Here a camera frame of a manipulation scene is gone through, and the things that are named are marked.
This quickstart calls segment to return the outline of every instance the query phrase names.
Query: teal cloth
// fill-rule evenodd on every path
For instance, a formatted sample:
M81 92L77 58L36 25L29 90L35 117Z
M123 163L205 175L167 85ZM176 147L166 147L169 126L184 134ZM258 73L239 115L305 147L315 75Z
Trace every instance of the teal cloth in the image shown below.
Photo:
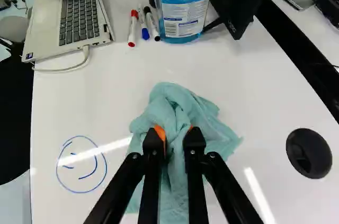
M188 185L185 173L182 141L191 125L201 129L206 140L205 153L218 152L224 160L240 144L237 135L218 119L219 108L188 89L172 84L158 83L149 96L144 113L130 124L133 133L128 153L142 154L146 132L155 124L165 130L166 162L162 171L160 193L160 223L189 222ZM131 198L127 212L138 212L142 180Z

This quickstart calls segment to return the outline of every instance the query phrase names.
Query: laptop cable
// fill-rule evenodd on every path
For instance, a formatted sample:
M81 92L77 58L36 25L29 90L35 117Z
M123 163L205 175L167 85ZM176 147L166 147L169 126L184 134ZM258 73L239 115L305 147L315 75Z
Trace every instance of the laptop cable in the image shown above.
M83 52L84 52L85 58L82 62L80 62L77 65L74 65L74 66L71 66L71 67L68 67L68 68L64 68L64 69L35 69L34 67L32 67L32 70L39 71L39 72L62 72L62 71L69 71L69 70L79 68L81 65L84 65L87 62L88 58L90 57L90 47L89 47L89 45L83 46Z

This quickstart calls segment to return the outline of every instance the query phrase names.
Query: white desk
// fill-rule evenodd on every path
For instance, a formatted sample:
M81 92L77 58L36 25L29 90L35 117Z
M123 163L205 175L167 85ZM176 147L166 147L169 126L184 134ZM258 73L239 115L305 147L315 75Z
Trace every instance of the white desk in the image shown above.
M244 137L227 164L265 223L338 223L339 125L256 18L239 41L221 25L188 44L140 40L131 49L116 42L91 53L83 69L35 73L33 224L83 223L127 147L110 147L104 153L108 172L97 189L74 194L56 177L63 144L76 135L87 136L99 146L129 138L129 123L144 110L149 92L161 81L181 84L216 103L220 120ZM67 67L82 58L77 53L39 66ZM286 138L300 127L320 133L332 149L333 167L324 179L303 177L287 158ZM85 169L86 162L77 166ZM206 194L211 223L226 223L210 187ZM136 215L123 222L136 223Z

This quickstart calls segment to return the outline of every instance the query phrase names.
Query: black marker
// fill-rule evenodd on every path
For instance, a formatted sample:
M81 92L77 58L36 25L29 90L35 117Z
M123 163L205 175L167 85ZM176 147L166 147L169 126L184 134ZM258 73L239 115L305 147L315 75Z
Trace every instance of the black marker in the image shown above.
M150 11L150 8L148 6L146 6L144 8L144 12L145 12L145 15L146 15L146 21L147 21L148 27L150 29L150 33L154 37L154 40L155 41L161 40L159 32L157 30L157 26L155 25L155 22L154 22L152 12Z

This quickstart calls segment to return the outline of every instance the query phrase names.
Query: blue marker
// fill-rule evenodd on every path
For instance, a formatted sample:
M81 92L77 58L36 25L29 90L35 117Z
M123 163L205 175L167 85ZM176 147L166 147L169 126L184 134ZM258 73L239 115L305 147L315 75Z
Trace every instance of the blue marker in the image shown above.
M145 22L145 15L143 10L141 9L141 6L138 7L138 14L139 14L139 20L141 24L141 36L144 40L149 39L149 33L147 29L147 24Z

